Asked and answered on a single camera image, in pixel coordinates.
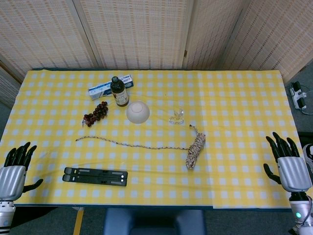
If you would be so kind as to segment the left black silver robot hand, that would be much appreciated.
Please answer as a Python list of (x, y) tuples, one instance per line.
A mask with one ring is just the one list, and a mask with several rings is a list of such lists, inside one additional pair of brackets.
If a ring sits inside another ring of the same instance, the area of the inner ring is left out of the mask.
[(35, 190), (42, 183), (43, 179), (37, 180), (34, 184), (25, 185), (26, 174), (30, 161), (37, 146), (31, 146), (30, 142), (11, 149), (0, 168), (0, 200), (15, 201), (23, 193)]

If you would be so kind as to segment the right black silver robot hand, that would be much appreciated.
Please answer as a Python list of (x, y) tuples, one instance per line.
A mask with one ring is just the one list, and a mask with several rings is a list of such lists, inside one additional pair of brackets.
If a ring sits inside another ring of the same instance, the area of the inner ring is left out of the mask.
[(263, 164), (265, 174), (282, 188), (290, 193), (307, 192), (312, 187), (312, 182), (305, 160), (300, 156), (295, 142), (291, 138), (284, 140), (276, 132), (273, 138), (266, 136), (278, 174), (275, 175), (267, 163)]

